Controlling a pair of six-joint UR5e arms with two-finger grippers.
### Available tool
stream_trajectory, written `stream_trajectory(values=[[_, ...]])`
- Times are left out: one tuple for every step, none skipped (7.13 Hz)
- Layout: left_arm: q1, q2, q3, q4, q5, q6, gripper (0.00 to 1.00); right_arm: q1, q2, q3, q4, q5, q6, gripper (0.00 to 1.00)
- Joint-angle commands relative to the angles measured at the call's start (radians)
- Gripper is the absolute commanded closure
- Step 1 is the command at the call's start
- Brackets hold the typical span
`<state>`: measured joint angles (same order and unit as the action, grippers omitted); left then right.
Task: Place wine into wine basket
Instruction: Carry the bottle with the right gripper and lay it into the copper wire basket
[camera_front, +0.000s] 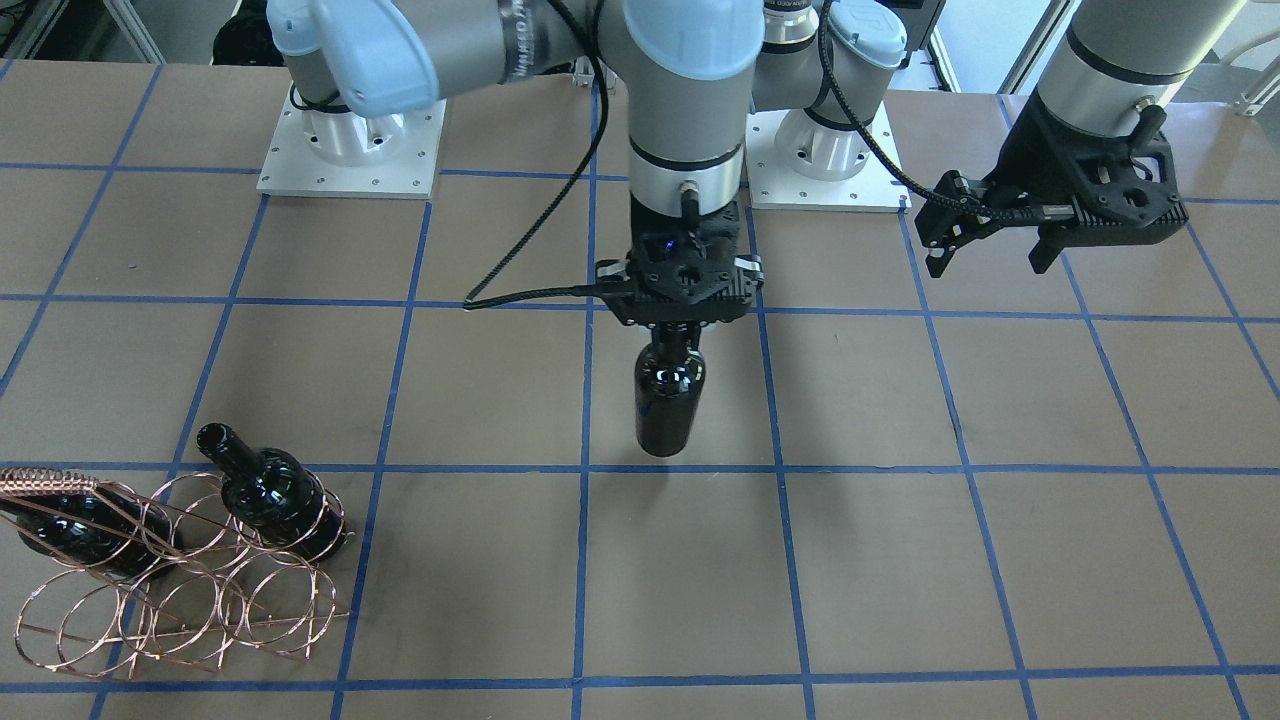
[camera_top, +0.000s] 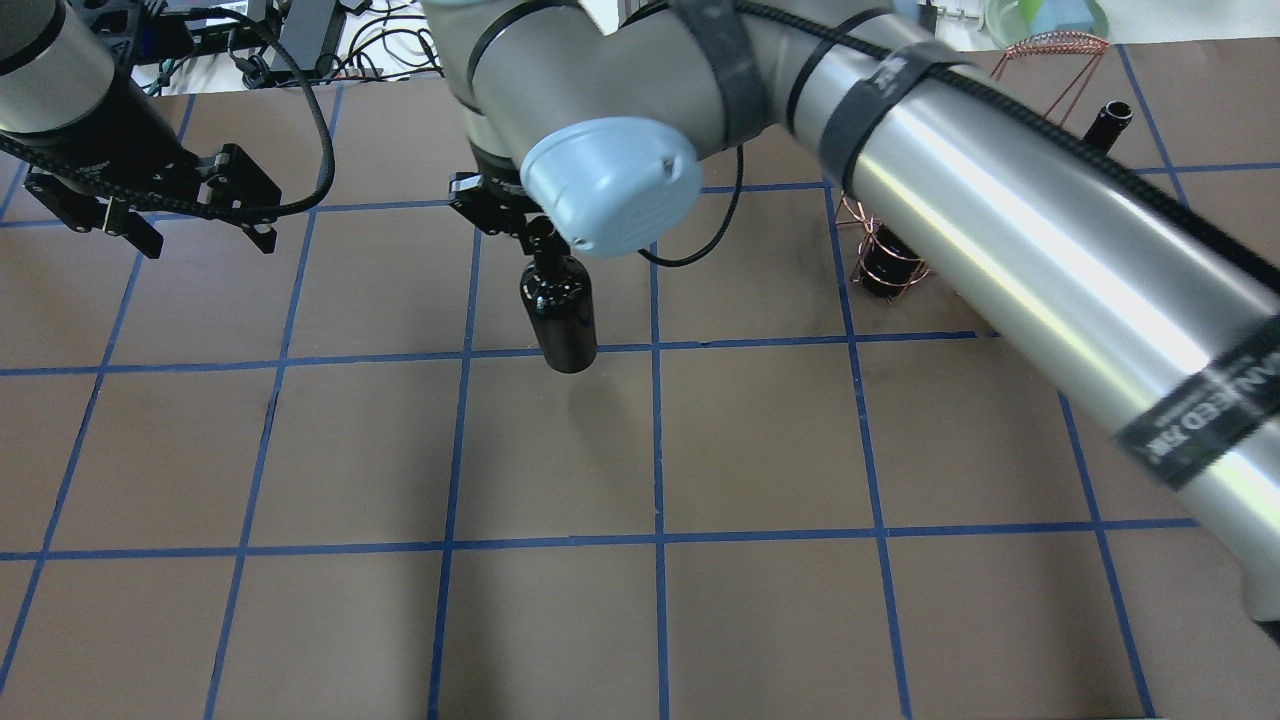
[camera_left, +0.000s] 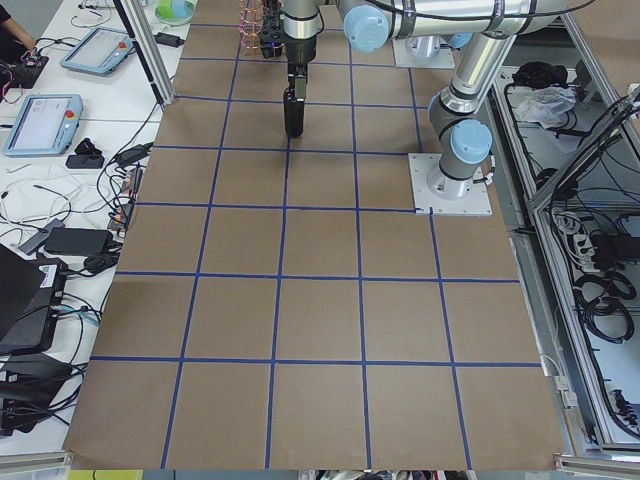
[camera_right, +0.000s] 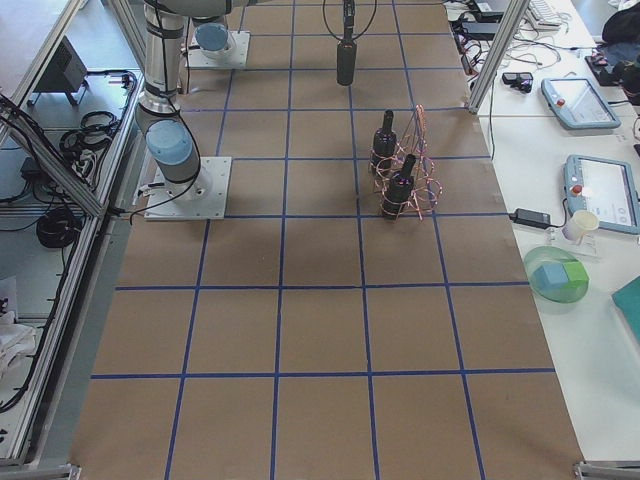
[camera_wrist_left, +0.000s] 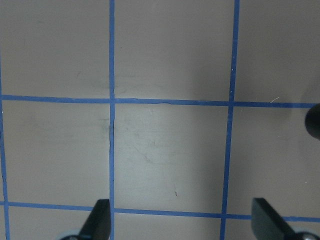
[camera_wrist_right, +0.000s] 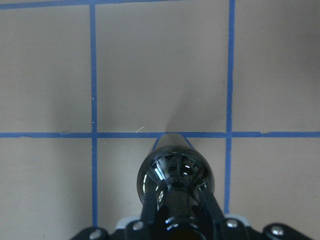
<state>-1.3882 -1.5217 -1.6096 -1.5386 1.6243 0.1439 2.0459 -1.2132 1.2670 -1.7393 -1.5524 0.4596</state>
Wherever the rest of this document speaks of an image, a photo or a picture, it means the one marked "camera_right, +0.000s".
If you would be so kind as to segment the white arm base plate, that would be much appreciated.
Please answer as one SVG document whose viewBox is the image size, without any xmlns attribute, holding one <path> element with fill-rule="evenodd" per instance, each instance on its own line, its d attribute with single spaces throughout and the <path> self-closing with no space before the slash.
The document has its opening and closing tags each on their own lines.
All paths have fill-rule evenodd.
<svg viewBox="0 0 640 480">
<path fill-rule="evenodd" d="M 153 182 L 161 186 L 150 191 L 150 208 L 143 212 L 144 217 L 154 221 L 223 219 L 231 169 L 231 157 L 202 157 L 195 183 L 179 185 L 167 183 L 156 167 Z"/>
<path fill-rule="evenodd" d="M 201 26 L 188 48 L 189 67 L 194 70 L 245 69 L 250 37 L 248 31 L 206 30 Z"/>
</svg>

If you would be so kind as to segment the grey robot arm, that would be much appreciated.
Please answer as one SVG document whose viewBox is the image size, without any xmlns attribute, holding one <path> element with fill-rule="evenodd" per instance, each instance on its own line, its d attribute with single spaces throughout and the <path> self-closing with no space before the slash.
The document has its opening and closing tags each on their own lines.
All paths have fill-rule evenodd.
<svg viewBox="0 0 640 480">
<path fill-rule="evenodd" d="M 195 50 L 200 50 L 206 58 L 229 59 L 235 48 L 234 40 L 225 23 L 217 21 L 198 24 L 194 32 Z"/>
<path fill-rule="evenodd" d="M 198 147 L 177 101 L 181 58 L 188 40 L 205 58 L 225 62 L 235 54 L 235 35 L 226 16 L 249 1 L 146 1 L 143 92 L 136 121 L 164 178 L 169 198 L 198 198 L 210 189 Z"/>
</svg>

